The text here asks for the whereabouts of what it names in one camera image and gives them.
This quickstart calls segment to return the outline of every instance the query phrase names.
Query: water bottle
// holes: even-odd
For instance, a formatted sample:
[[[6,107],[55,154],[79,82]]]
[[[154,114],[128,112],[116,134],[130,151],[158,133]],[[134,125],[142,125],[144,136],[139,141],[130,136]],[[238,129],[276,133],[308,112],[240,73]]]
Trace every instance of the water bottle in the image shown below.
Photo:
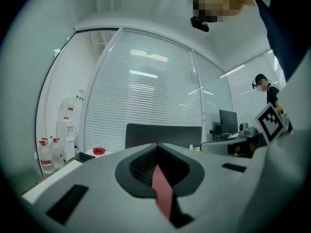
[[[47,146],[48,140],[43,138],[42,141],[39,141],[39,143],[39,157],[42,170],[45,174],[52,174],[55,172],[55,167],[52,163],[52,155],[50,153],[49,147]]]
[[[54,138],[53,136],[50,137],[52,142],[50,146],[50,150],[53,156],[53,164],[57,170],[64,167],[64,160],[63,160],[63,151],[58,143],[58,139]]]

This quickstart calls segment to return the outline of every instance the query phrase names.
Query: person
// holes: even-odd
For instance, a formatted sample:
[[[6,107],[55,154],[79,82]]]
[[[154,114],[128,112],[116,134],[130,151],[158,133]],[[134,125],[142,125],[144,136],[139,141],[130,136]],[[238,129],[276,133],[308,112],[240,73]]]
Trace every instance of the person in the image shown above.
[[[279,114],[282,114],[284,109],[280,105],[276,97],[276,95],[279,92],[279,89],[275,87],[275,85],[272,84],[271,82],[268,82],[268,79],[263,74],[258,74],[254,82],[255,82],[255,85],[253,86],[253,88],[255,87],[256,90],[260,92],[266,91],[267,92],[267,104],[271,102],[271,104],[275,107],[276,112],[278,112]]]
[[[193,0],[193,15],[205,22],[238,15],[245,5],[257,6],[270,48],[288,80],[311,44],[309,0]]]

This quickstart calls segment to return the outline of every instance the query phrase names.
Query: computer monitor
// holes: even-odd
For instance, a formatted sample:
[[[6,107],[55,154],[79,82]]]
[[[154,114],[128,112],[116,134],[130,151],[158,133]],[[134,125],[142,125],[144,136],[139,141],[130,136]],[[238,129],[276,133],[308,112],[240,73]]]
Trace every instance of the computer monitor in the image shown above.
[[[159,126],[129,123],[126,126],[125,148],[148,143],[171,143],[183,148],[201,144],[202,127]]]
[[[236,112],[219,110],[221,134],[236,134],[238,130],[238,117]]]

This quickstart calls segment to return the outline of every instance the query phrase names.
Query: ceiling light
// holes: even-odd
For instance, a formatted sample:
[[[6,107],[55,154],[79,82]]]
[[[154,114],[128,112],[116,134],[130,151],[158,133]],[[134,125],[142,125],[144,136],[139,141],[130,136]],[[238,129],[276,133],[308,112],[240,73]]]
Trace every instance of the ceiling light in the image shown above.
[[[146,89],[146,90],[154,90],[155,88],[147,87],[147,86],[141,86],[141,85],[134,85],[134,84],[129,84],[130,87],[133,89],[136,88],[141,88],[141,89]]]
[[[250,91],[254,91],[254,90],[250,90]],[[250,91],[245,91],[245,92],[242,92],[242,93],[240,93],[240,95],[241,95],[241,94],[244,94],[244,93],[247,93],[247,92],[250,92]]]
[[[159,61],[163,61],[163,62],[167,62],[169,59],[166,57],[163,57],[161,55],[158,54],[147,54],[145,51],[139,51],[136,49],[132,49],[131,50],[131,55],[136,55],[136,56],[142,56],[142,57],[146,57],[146,58],[151,58],[151,59],[155,59],[155,60],[159,60]]]
[[[244,67],[244,66],[245,66],[245,65],[242,65],[242,66],[240,66],[240,67],[237,67],[237,68],[233,69],[232,71],[227,72],[226,74],[224,74],[224,75],[221,76],[220,78],[223,78],[224,76],[226,76],[226,75],[228,75],[228,74],[230,74],[230,73],[233,73],[233,72],[235,72],[235,71],[241,69],[241,68]]]
[[[204,93],[206,93],[206,94],[210,94],[210,95],[214,95],[213,93],[211,93],[211,92],[209,92],[209,91],[203,91]]]
[[[188,95],[191,95],[191,94],[195,93],[197,90],[200,90],[200,89],[202,89],[202,88],[203,88],[203,86],[202,86],[201,88],[199,88],[199,89],[196,89],[196,90],[194,90],[194,91],[191,91],[190,93],[188,93]]]
[[[137,75],[157,79],[157,75],[153,75],[153,74],[149,74],[149,73],[145,73],[145,72],[138,72],[138,71],[134,71],[134,70],[130,70],[129,72],[132,74],[137,74]]]
[[[212,102],[210,102],[210,101],[207,101],[207,103],[208,103],[208,104],[210,104],[210,105],[212,105],[212,106],[217,107],[217,105],[216,105],[216,104],[214,104],[214,103],[212,103]]]
[[[152,89],[154,90],[155,87],[153,85],[146,85],[146,84],[141,84],[141,83],[130,83],[129,85],[131,86],[140,86],[140,87],[146,87],[146,88],[149,88],[149,89]]]

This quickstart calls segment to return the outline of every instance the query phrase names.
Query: white wall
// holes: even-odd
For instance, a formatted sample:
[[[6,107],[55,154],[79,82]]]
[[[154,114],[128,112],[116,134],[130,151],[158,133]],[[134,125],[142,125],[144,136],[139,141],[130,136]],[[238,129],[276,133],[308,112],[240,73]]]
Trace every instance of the white wall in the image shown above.
[[[220,60],[214,54],[213,47],[205,40],[206,33],[192,28],[190,21],[185,24],[151,15],[113,11],[102,14],[94,13],[77,23],[75,29],[78,31],[102,27],[129,27],[165,36],[196,50],[221,67]]]
[[[266,28],[257,7],[245,6],[242,12],[217,26],[207,40],[229,71],[270,48]]]
[[[95,0],[28,0],[13,22],[0,53],[1,167],[16,192],[42,177],[34,159],[35,111],[54,49],[74,25],[95,11]]]

